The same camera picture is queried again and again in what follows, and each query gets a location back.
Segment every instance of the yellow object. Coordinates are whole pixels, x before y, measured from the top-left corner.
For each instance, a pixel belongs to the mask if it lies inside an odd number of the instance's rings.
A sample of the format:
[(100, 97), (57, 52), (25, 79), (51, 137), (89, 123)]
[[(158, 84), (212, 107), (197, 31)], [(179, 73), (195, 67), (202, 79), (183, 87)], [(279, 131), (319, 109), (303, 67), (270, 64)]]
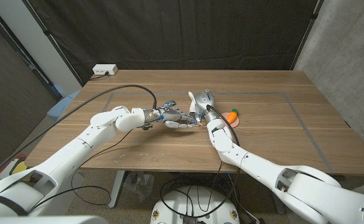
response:
[(16, 165), (16, 167), (12, 171), (12, 174), (16, 174), (16, 173), (24, 171), (26, 169), (27, 169), (27, 166), (24, 164), (24, 161), (22, 161)]

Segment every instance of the blue object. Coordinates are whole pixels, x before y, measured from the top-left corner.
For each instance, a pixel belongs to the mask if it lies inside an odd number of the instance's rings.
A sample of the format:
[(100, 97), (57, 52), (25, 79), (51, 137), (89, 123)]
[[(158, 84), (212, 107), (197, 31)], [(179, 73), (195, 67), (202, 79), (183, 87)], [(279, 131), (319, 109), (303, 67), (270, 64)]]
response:
[(162, 106), (166, 107), (166, 108), (170, 108), (171, 106), (175, 106), (176, 102), (174, 100), (168, 101), (166, 103), (164, 103)]
[(58, 120), (63, 111), (67, 109), (67, 107), (70, 105), (70, 103), (74, 100), (74, 98), (78, 95), (80, 91), (81, 90), (78, 90), (56, 103), (56, 105), (54, 105), (52, 109), (50, 109), (46, 113), (47, 116), (49, 116), (49, 118), (52, 118), (52, 120), (54, 121)]

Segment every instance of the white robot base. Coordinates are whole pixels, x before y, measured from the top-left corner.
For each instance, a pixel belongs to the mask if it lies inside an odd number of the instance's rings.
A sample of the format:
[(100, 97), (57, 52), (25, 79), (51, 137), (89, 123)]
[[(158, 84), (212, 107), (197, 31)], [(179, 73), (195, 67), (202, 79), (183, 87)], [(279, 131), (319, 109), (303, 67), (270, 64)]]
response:
[[(192, 216), (204, 215), (207, 212), (218, 206), (224, 199), (221, 193), (216, 190), (212, 191), (210, 199), (211, 189), (203, 186), (184, 186), (176, 190), (173, 190), (166, 194), (163, 199), (165, 203), (173, 210)], [(236, 207), (230, 200), (227, 200), (221, 207), (219, 207), (213, 213), (202, 218), (189, 218), (183, 217), (171, 211), (160, 200), (154, 206), (151, 213), (151, 224), (170, 224), (170, 223), (227, 223), (227, 224), (240, 224), (240, 218), (237, 213)]]

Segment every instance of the gray tape line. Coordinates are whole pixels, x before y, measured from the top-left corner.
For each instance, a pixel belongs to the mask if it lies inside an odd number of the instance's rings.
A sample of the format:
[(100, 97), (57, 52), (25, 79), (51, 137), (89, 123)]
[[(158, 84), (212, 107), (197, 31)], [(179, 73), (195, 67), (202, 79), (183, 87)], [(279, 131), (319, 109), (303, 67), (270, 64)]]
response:
[(113, 97), (114, 97), (114, 93), (112, 93), (112, 94), (110, 95), (110, 97), (109, 97), (109, 98), (108, 98), (108, 100), (107, 100), (107, 103), (105, 104), (105, 107), (103, 108), (103, 111), (101, 111), (101, 112), (105, 112), (105, 111), (107, 110), (107, 107), (108, 107), (108, 105), (110, 105), (111, 100), (113, 100)]
[[(266, 92), (266, 91), (254, 91), (254, 92), (228, 92), (228, 93), (214, 93), (214, 95), (249, 95), (249, 94), (270, 94), (277, 95), (283, 94), (283, 92)], [(149, 93), (114, 93), (114, 95), (149, 95)], [(177, 95), (186, 95), (187, 93), (155, 93), (155, 95), (162, 96), (177, 96)]]
[(319, 153), (321, 159), (323, 160), (323, 162), (325, 163), (325, 165), (327, 166), (327, 168), (330, 170), (331, 173), (335, 173), (335, 170), (332, 168), (330, 162), (327, 160), (326, 156), (321, 151), (319, 145), (317, 144), (317, 142), (313, 138), (312, 134), (310, 133), (310, 131), (306, 127), (305, 123), (303, 122), (303, 120), (299, 116), (298, 112), (295, 110), (295, 107), (294, 107), (294, 105), (292, 105), (291, 100), (289, 99), (289, 97), (287, 96), (287, 94), (286, 93), (282, 93), (282, 95), (286, 99), (286, 101), (288, 102), (289, 107), (291, 108), (292, 112), (294, 112), (295, 117), (298, 119), (298, 121), (301, 124), (302, 128), (306, 132), (307, 137), (309, 137), (310, 141), (312, 142), (313, 146), (316, 148), (317, 153)]

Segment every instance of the table top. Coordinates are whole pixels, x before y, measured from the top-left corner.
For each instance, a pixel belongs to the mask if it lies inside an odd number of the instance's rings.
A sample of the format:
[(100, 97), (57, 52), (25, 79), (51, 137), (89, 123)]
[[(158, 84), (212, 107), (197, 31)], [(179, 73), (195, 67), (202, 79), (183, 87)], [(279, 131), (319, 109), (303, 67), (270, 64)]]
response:
[[(188, 91), (200, 93), (208, 88), (221, 113), (238, 109), (240, 124), (234, 130), (247, 151), (280, 165), (364, 175), (364, 142), (303, 72), (119, 70), (116, 75), (89, 81), (64, 113), (103, 90), (125, 84), (142, 85), (156, 94), (158, 105), (175, 100), (187, 112)], [(26, 164), (40, 164), (87, 128), (93, 115), (119, 105), (149, 109), (152, 96), (138, 88), (124, 88), (95, 99), (52, 128)], [(124, 135), (118, 133), (92, 154)], [(82, 168), (216, 172), (220, 162), (206, 128), (168, 129), (154, 123), (148, 131), (133, 130), (119, 145)], [(223, 163), (221, 171), (234, 172), (236, 167)]]

